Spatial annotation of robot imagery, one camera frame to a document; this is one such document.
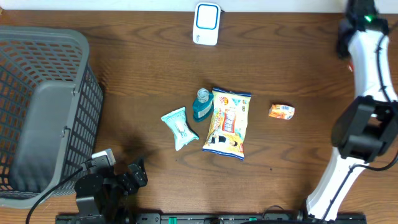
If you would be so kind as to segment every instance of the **snack bag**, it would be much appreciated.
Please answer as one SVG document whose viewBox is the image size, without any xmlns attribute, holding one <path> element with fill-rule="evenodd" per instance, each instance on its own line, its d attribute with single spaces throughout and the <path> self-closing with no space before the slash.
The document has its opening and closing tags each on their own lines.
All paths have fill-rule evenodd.
<svg viewBox="0 0 398 224">
<path fill-rule="evenodd" d="M 244 159 L 251 94 L 213 89 L 214 112 L 203 151 Z"/>
<path fill-rule="evenodd" d="M 279 119 L 292 119 L 293 115 L 294 107 L 286 105 L 272 105 L 268 112 L 268 116 Z"/>
<path fill-rule="evenodd" d="M 180 150 L 192 140 L 199 139 L 199 137 L 188 128 L 185 107 L 166 114 L 162 117 L 162 121 L 167 124 L 174 134 L 176 151 Z"/>
</svg>

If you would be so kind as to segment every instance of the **blue edge of snack bag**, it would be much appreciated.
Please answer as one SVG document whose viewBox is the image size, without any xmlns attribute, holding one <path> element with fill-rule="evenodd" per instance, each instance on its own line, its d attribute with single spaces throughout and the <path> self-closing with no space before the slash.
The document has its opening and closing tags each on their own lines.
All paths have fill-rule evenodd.
<svg viewBox="0 0 398 224">
<path fill-rule="evenodd" d="M 218 91 L 218 92 L 220 92 L 220 93 L 230 93 L 230 94 L 235 94 L 235 95 L 240 95 L 240 96 L 248 96 L 248 97 L 251 97 L 251 93 L 226 91 L 226 90 L 223 90 L 223 89 L 220 89 L 220 88 L 213 88 L 213 91 Z M 202 151 L 203 151 L 203 152 L 212 152 L 212 153 L 215 153 L 215 154 L 218 154 L 218 155 L 222 155 L 222 156 L 235 157 L 235 158 L 238 158 L 238 159 L 240 159 L 240 160 L 243 160 L 243 159 L 244 159 L 244 157 L 237 156 L 237 155 L 232 154 L 232 153 L 220 152 L 220 151 L 217 151 L 217 150 L 202 149 Z"/>
</svg>

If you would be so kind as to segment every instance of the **white rectangular object with blue outline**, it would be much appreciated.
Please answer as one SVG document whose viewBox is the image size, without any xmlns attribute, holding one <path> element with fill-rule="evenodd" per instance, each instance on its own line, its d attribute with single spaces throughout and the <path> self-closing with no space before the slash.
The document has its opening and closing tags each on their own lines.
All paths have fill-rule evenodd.
<svg viewBox="0 0 398 224">
<path fill-rule="evenodd" d="M 193 20 L 193 42 L 203 45 L 216 45 L 220 26 L 221 8 L 217 4 L 201 2 L 195 9 Z"/>
</svg>

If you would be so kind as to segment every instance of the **basket bottom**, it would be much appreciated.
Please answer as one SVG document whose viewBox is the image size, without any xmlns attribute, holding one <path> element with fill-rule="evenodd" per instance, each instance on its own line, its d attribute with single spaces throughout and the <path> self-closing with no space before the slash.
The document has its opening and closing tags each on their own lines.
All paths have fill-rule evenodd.
<svg viewBox="0 0 398 224">
<path fill-rule="evenodd" d="M 61 150 L 63 128 L 71 110 L 74 84 L 48 81 L 32 95 L 16 156 L 10 168 L 10 185 L 20 192 L 39 193 L 53 178 Z"/>
</svg>

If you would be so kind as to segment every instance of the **light blue candy wrapper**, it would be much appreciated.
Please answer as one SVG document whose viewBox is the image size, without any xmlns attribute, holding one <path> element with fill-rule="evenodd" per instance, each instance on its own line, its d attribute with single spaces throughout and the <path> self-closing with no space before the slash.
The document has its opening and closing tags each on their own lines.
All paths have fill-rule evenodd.
<svg viewBox="0 0 398 224">
<path fill-rule="evenodd" d="M 175 150 L 177 151 L 192 140 L 199 139 L 199 137 L 188 128 L 185 107 L 166 114 L 162 117 L 162 121 L 173 131 Z"/>
</svg>

